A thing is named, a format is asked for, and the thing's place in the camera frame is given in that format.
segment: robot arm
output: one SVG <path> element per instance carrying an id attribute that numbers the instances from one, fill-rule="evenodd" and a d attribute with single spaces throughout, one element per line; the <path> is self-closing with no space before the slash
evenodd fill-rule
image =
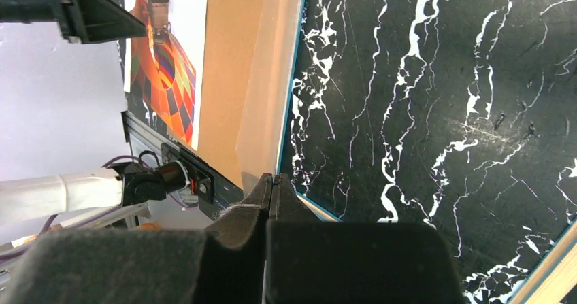
<path id="1" fill-rule="evenodd" d="M 121 163 L 86 173 L 0 182 L 0 224 L 163 200 L 187 185 L 188 173 L 178 161 L 155 169 Z"/>

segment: brown cardboard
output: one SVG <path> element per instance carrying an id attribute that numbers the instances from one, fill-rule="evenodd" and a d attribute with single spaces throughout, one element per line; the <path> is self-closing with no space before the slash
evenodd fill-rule
<path id="1" fill-rule="evenodd" d="M 193 152 L 239 187 L 236 143 L 262 7 L 263 0 L 207 5 L 199 145 Z"/>

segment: marble tabletop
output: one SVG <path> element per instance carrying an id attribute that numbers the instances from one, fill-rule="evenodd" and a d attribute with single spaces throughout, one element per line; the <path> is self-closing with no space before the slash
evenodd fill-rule
<path id="1" fill-rule="evenodd" d="M 576 75 L 577 0 L 306 0 L 282 170 L 505 303 L 576 217 Z"/>

